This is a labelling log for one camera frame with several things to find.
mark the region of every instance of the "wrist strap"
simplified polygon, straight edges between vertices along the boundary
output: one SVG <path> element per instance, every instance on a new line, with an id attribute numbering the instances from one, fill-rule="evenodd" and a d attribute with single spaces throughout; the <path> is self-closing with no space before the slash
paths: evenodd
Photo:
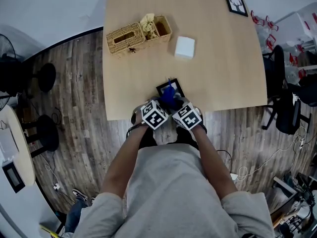
<path id="1" fill-rule="evenodd" d="M 206 132 L 206 135 L 207 135 L 207 129 L 206 129 L 206 127 L 204 126 L 204 124 L 203 124 L 203 123 L 200 123 L 200 124 L 198 124 L 198 125 L 200 125 L 200 126 L 204 129 L 204 131 Z"/>
<path id="2" fill-rule="evenodd" d="M 147 125 L 147 124 L 146 124 L 144 121 L 142 121 L 141 123 L 132 126 L 131 128 L 128 129 L 127 134 L 126 134 L 126 138 L 128 138 L 129 134 L 130 134 L 131 131 L 133 131 L 134 129 L 136 129 L 136 128 L 140 127 L 140 126 L 146 126 L 146 125 Z"/>

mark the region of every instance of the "yellow cloth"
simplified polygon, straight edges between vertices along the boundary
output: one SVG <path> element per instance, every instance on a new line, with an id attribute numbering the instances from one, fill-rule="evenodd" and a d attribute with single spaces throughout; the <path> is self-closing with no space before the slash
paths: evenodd
<path id="1" fill-rule="evenodd" d="M 146 14 L 140 21 L 142 31 L 144 32 L 145 36 L 149 37 L 149 39 L 154 39 L 158 37 L 158 35 L 155 33 L 153 20 L 154 13 L 149 13 Z"/>
<path id="2" fill-rule="evenodd" d="M 54 233 L 53 231 L 49 230 L 47 227 L 40 224 L 40 228 L 44 231 L 48 232 L 52 237 L 59 238 L 58 234 Z"/>

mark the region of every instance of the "round white table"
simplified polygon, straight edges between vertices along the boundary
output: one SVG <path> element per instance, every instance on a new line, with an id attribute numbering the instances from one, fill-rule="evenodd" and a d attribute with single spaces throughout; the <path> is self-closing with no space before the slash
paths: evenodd
<path id="1" fill-rule="evenodd" d="M 0 111 L 0 120 L 6 123 L 7 128 L 10 128 L 19 150 L 19 154 L 13 159 L 19 175 L 26 186 L 33 185 L 35 183 L 35 171 L 30 149 L 26 142 L 20 121 L 9 105 L 6 105 Z"/>

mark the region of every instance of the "white cable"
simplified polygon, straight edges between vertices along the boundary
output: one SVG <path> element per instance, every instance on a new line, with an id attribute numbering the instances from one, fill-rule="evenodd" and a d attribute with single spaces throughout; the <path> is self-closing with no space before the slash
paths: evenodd
<path id="1" fill-rule="evenodd" d="M 45 160 L 45 162 L 47 163 L 47 165 L 44 165 L 45 169 L 46 169 L 47 171 L 51 171 L 51 173 L 56 177 L 57 183 L 59 184 L 58 177 L 54 174 L 54 172 L 53 172 L 53 170 L 51 169 L 51 167 L 50 167 L 49 163 L 47 162 L 47 160 L 46 160 L 42 155 L 40 155 L 40 156 L 41 156 L 41 157 L 43 158 L 43 160 Z"/>
<path id="2" fill-rule="evenodd" d="M 255 169 L 255 170 L 254 170 L 253 172 L 251 172 L 251 173 L 248 173 L 248 168 L 247 168 L 247 167 L 245 167 L 245 166 L 240 167 L 239 170 L 238 170 L 237 180 L 243 181 L 247 176 L 250 176 L 250 175 L 254 174 L 256 171 L 260 170 L 267 162 L 269 162 L 269 161 L 274 157 L 274 155 L 275 155 L 276 153 L 278 153 L 279 151 L 282 151 L 282 152 L 287 151 L 289 148 L 291 148 L 291 146 L 292 146 L 293 144 L 296 144 L 297 142 L 295 142 L 295 141 L 296 141 L 297 138 L 300 139 L 300 140 L 304 140 L 304 141 L 305 141 L 305 140 L 306 140 L 306 131 L 305 131 L 305 128 L 304 128 L 303 126 L 300 126 L 299 128 L 303 128 L 303 129 L 304 129 L 304 137 L 301 136 L 301 135 L 296 135 L 296 136 L 294 135 L 294 137 L 293 137 L 293 142 L 290 144 L 289 147 L 287 147 L 287 149 L 278 149 L 276 152 L 274 152 L 274 153 L 271 155 L 271 157 L 270 157 L 267 161 L 265 161 L 258 169 Z M 246 169 L 246 174 L 243 175 L 243 176 L 240 175 L 240 170 L 241 170 L 242 168 L 245 168 L 245 169 Z"/>

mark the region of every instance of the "picture frame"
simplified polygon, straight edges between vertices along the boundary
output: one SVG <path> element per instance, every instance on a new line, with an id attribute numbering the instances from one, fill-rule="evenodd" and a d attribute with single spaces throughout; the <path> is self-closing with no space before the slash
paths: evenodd
<path id="1" fill-rule="evenodd" d="M 172 87 L 175 89 L 175 94 L 179 94 L 181 97 L 185 97 L 184 93 L 183 93 L 183 90 L 182 88 L 180 87 L 180 84 L 178 83 L 178 80 L 177 78 L 173 79 L 170 81 L 170 84 L 172 85 Z M 167 88 L 169 86 L 169 82 L 166 82 L 162 85 L 159 85 L 157 87 L 157 91 L 158 91 L 158 94 L 160 96 L 163 95 L 163 92 L 164 92 L 164 89 Z"/>
<path id="2" fill-rule="evenodd" d="M 230 12 L 248 17 L 247 9 L 243 0 L 226 0 Z"/>

